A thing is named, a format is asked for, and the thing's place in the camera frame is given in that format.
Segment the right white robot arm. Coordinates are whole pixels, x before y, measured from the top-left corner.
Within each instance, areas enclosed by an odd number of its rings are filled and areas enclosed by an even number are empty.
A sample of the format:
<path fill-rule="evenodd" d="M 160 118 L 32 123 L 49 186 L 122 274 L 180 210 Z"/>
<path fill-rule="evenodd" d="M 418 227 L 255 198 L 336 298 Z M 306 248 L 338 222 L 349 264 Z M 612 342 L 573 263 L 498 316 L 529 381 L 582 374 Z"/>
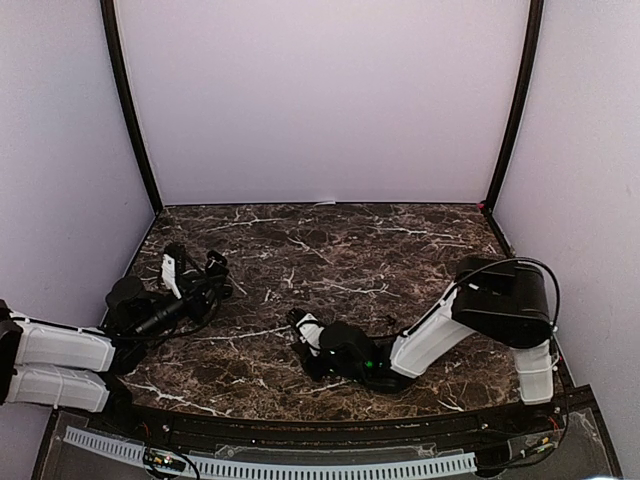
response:
<path fill-rule="evenodd" d="M 549 416 L 554 396 L 551 341 L 560 304 L 547 299 L 555 273 L 528 257 L 466 257 L 443 295 L 413 325 L 391 336 L 371 337 L 343 321 L 325 324 L 299 308 L 287 321 L 297 335 L 293 350 L 314 381 L 329 375 L 385 394 L 401 392 L 445 353 L 474 333 L 508 347 L 514 356 L 522 403 L 510 413 L 521 434 Z"/>

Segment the black charging case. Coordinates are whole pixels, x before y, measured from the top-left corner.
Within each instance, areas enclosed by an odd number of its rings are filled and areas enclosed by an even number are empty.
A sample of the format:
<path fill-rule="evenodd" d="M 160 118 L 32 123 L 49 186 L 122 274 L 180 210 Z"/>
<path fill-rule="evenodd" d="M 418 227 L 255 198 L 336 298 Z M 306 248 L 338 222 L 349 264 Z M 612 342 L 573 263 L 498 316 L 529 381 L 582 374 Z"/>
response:
<path fill-rule="evenodd" d="M 205 273 L 209 278 L 226 277 L 229 274 L 226 257 L 215 250 L 208 251 Z"/>

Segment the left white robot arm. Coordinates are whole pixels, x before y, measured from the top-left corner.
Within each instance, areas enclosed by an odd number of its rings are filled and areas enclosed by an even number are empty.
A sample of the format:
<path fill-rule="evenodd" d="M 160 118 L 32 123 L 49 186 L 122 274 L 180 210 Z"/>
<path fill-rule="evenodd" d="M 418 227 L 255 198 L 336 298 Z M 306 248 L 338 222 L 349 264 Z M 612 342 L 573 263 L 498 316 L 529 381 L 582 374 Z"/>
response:
<path fill-rule="evenodd" d="M 150 350 L 206 328 L 233 288 L 226 258 L 215 250 L 199 266 L 185 246 L 164 249 L 160 281 L 151 291 L 134 275 L 106 295 L 107 314 L 96 328 L 29 317 L 1 306 L 1 401 L 101 413 L 120 436 L 141 427 L 140 412 L 120 379 Z"/>

